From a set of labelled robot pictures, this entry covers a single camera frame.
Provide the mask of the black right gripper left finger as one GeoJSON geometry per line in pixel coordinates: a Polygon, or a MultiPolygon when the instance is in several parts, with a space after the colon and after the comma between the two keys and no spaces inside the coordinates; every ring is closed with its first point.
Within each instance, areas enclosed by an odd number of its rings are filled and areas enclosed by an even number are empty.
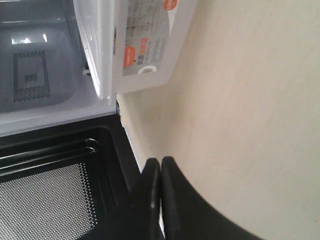
{"type": "Polygon", "coordinates": [[[160,164],[147,160],[131,189],[118,165],[107,164],[101,240],[156,240],[159,237],[160,164]]]}

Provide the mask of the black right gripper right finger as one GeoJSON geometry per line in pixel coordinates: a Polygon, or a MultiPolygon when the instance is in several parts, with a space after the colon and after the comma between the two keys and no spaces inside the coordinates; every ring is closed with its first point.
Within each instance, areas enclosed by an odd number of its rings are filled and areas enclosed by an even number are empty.
{"type": "Polygon", "coordinates": [[[213,208],[190,184],[175,159],[161,163],[161,204],[167,240],[258,240],[213,208]]]}

